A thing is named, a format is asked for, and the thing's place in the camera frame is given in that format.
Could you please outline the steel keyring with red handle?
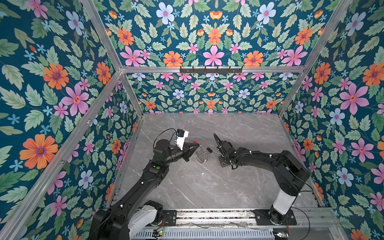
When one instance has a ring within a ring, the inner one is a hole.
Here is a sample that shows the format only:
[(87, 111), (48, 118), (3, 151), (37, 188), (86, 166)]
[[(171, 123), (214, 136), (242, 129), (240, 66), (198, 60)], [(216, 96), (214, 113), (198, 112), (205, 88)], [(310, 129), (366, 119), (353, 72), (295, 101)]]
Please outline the steel keyring with red handle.
[(199, 145), (199, 147), (195, 151), (198, 163), (200, 163), (200, 164), (206, 163), (208, 160), (208, 156), (207, 156), (207, 153), (206, 153), (203, 145), (197, 141), (194, 141), (193, 143)]

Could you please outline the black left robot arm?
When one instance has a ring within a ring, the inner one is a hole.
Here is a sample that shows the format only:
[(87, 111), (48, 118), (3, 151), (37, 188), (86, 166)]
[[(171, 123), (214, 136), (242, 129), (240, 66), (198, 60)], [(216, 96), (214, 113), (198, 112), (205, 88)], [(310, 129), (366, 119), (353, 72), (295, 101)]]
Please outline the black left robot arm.
[(197, 142), (178, 147), (166, 139), (158, 141), (153, 158), (135, 185), (115, 204), (94, 215), (88, 239), (130, 240), (147, 225), (160, 223), (163, 205), (148, 201), (140, 207), (140, 203), (165, 179), (171, 163), (189, 161), (199, 147)]

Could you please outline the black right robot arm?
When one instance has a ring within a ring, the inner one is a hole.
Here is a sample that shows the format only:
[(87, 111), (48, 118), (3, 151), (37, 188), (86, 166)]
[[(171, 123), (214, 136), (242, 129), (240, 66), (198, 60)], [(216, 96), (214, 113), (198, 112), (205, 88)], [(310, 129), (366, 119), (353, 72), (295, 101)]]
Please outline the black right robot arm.
[(305, 166), (289, 151), (270, 154), (246, 148), (235, 149), (230, 142), (222, 141), (217, 134), (214, 134), (214, 139), (221, 154), (219, 161), (223, 168), (230, 166), (232, 170), (236, 170), (238, 167), (256, 167), (274, 174), (280, 190), (265, 218), (274, 225), (284, 224), (292, 205), (310, 178)]

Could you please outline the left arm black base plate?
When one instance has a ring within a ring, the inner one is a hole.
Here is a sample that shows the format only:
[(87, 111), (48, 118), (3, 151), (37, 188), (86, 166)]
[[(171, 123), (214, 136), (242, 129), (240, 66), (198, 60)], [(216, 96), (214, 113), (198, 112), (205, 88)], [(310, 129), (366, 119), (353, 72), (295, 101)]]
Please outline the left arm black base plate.
[(150, 223), (152, 227), (163, 227), (176, 225), (178, 212), (176, 210), (162, 210), (157, 212), (155, 220)]

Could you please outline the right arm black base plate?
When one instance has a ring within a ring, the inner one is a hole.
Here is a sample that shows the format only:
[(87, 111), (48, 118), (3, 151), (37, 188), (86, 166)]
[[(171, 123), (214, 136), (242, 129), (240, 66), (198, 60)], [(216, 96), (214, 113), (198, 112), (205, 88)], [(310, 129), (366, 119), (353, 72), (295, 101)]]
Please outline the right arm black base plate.
[(253, 213), (255, 214), (258, 226), (282, 226), (286, 224), (288, 224), (289, 226), (297, 225), (297, 220), (292, 210), (289, 210), (285, 215), (282, 215), (273, 209), (256, 209), (253, 210)]

